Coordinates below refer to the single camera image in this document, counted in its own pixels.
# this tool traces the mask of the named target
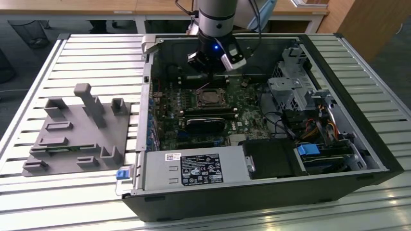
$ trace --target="black wastebasket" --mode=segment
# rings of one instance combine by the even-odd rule
[[[9,24],[31,48],[39,49],[49,45],[50,40],[39,21],[10,20]]]
[[[3,51],[0,50],[0,83],[11,80],[17,75],[15,69],[9,62]]]
[[[46,30],[51,29],[51,24],[49,20],[41,20],[41,24]]]

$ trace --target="motherboard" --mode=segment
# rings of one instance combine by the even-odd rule
[[[235,146],[270,137],[258,103],[261,83],[230,76],[194,82],[171,82],[154,93],[161,150]]]

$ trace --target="red wire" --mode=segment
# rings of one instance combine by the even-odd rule
[[[309,122],[310,122],[310,121],[314,121],[314,119],[308,120],[308,123],[306,123],[306,132],[309,131]]]

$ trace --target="floor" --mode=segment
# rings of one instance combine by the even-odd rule
[[[0,21],[0,49],[3,50],[17,72],[18,76],[7,83],[0,84],[0,138],[7,130],[9,124],[15,116],[19,105],[25,99],[26,91],[3,90],[27,90],[42,65],[47,59],[53,44],[61,33],[87,34],[91,29],[89,21],[51,21],[51,29],[46,30],[51,44],[41,50],[33,50],[19,38],[15,30],[7,21]],[[122,28],[113,28],[111,21],[107,23],[110,32],[137,33],[137,27],[133,21],[119,21]],[[171,25],[151,25],[151,32],[162,33],[161,28],[171,29]],[[404,29],[392,39],[376,61],[373,68],[381,75],[389,86],[393,88],[406,105],[411,107],[411,17],[404,24]]]

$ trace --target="motherboard chip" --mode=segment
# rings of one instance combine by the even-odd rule
[[[225,90],[207,89],[197,91],[198,106],[199,107],[225,107]]]

